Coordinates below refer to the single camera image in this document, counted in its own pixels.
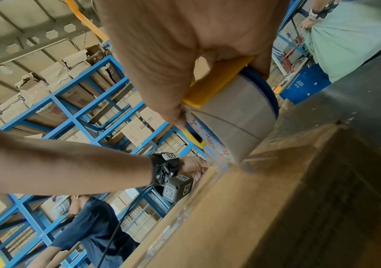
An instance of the packing tape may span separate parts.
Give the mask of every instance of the packing tape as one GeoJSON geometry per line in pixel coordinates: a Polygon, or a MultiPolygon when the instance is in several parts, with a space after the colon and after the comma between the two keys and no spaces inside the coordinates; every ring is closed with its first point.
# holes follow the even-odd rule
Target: packing tape
{"type": "Polygon", "coordinates": [[[200,108],[183,107],[188,123],[183,133],[200,148],[208,146],[235,165],[273,131],[279,115],[273,91],[248,67],[200,108]]]}

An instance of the ceiling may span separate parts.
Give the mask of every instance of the ceiling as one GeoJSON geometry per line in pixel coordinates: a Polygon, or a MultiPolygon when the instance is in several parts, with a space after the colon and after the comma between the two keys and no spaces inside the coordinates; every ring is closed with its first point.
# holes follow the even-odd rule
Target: ceiling
{"type": "MultiPolygon", "coordinates": [[[[91,0],[76,3],[100,26],[91,0]]],[[[7,67],[2,67],[5,71],[0,68],[0,104],[18,92],[14,84],[26,73],[38,73],[98,43],[100,40],[74,16],[64,0],[0,1],[0,66],[7,67]]]]}

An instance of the conveyor belt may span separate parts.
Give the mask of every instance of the conveyor belt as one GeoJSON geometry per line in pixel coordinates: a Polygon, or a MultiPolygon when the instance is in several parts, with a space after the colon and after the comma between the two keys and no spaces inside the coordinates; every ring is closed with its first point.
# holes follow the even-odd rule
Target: conveyor belt
{"type": "Polygon", "coordinates": [[[381,55],[279,116],[268,139],[336,120],[381,147],[381,55]]]}

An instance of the black cable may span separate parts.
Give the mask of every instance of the black cable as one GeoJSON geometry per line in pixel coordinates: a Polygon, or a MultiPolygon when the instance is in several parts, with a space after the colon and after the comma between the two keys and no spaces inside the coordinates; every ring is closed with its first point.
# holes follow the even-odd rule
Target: black cable
{"type": "Polygon", "coordinates": [[[127,215],[131,212],[132,207],[134,207],[134,205],[135,205],[135,202],[139,199],[139,197],[140,197],[141,195],[145,194],[146,191],[147,191],[150,187],[152,187],[152,186],[155,186],[155,185],[148,185],[148,186],[146,186],[145,189],[143,189],[143,191],[140,192],[140,193],[136,196],[136,198],[130,203],[129,207],[128,207],[127,210],[125,211],[124,216],[120,219],[120,221],[119,221],[117,227],[115,228],[114,233],[112,234],[111,239],[109,240],[109,243],[108,243],[108,245],[106,246],[105,251],[103,252],[102,258],[101,258],[101,260],[99,261],[99,264],[98,264],[97,268],[100,268],[100,267],[101,267],[102,262],[103,262],[103,260],[104,260],[104,258],[105,258],[105,256],[106,256],[106,254],[108,253],[109,247],[111,246],[112,242],[114,241],[114,238],[116,237],[118,231],[121,230],[121,224],[123,223],[123,220],[124,220],[125,217],[127,217],[127,215]]]}

